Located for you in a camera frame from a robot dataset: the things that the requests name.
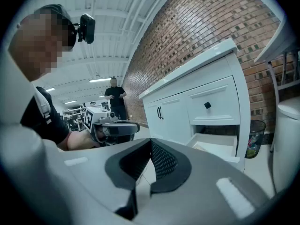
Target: forearm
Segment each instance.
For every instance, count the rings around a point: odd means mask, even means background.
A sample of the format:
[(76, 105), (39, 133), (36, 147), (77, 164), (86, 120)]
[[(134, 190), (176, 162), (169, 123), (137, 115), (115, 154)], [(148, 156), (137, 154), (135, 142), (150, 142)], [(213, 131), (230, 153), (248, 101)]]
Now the forearm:
[(67, 140), (68, 150), (89, 149), (95, 146), (99, 146), (99, 143), (93, 141), (88, 130), (72, 132)]

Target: white trash can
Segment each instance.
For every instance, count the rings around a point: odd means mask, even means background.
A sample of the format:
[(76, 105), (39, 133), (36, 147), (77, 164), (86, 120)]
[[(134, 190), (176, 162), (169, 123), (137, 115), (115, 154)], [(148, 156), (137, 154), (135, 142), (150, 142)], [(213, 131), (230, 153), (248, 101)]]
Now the white trash can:
[(276, 192), (288, 188), (300, 168), (300, 97), (278, 104), (273, 179)]

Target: white ceiling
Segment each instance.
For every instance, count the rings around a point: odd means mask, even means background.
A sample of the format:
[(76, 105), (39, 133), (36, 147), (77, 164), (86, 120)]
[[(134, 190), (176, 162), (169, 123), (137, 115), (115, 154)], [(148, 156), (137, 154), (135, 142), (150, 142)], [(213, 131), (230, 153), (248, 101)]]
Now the white ceiling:
[(7, 41), (15, 32), (15, 23), (46, 4), (59, 3), (69, 12), (72, 22), (88, 13), (96, 20), (95, 40), (91, 45), (76, 42), (73, 51), (63, 55), (56, 69), (34, 82), (45, 89), (55, 88), (50, 94), (56, 103), (77, 100), (98, 100), (109, 87), (108, 82), (89, 80), (116, 77), (118, 85), (130, 60), (156, 13), (167, 0), (28, 0), (12, 23)]

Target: black t-shirt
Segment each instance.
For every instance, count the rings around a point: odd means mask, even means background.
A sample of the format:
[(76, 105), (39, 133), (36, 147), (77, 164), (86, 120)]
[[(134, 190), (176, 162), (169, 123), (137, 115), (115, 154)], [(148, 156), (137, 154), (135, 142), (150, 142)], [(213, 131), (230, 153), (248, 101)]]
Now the black t-shirt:
[(114, 99), (110, 99), (111, 107), (124, 106), (124, 99), (119, 98), (125, 91), (122, 87), (110, 87), (106, 89), (105, 96), (113, 95)]
[(41, 87), (37, 87), (37, 90), (43, 94), (43, 96), (47, 99), (51, 111), (50, 111), (50, 119), (51, 122), (46, 124), (45, 118), (43, 118), (41, 112), (39, 111), (38, 105), (36, 103), (35, 98), (29, 102), (25, 113), (21, 119), (21, 124), (23, 126), (32, 128), (36, 131), (43, 139), (48, 139), (56, 144), (62, 142), (70, 130), (64, 125), (63, 121), (60, 119), (59, 114), (55, 110), (51, 95), (45, 91), (45, 89)]

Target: ceiling light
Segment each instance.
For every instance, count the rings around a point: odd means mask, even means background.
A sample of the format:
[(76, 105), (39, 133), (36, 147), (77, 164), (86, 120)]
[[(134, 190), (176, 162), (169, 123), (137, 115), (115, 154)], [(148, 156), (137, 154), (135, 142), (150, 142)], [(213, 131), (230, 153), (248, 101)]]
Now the ceiling light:
[(102, 81), (109, 81), (109, 80), (110, 80), (110, 78), (95, 79), (95, 80), (90, 80), (90, 83), (102, 82)]
[(65, 103), (65, 104), (68, 104), (68, 103), (74, 103), (74, 102), (77, 102), (77, 101), (67, 102), (67, 103)]
[(46, 92), (50, 92), (50, 91), (53, 91), (53, 90), (55, 90), (55, 88), (47, 89)]

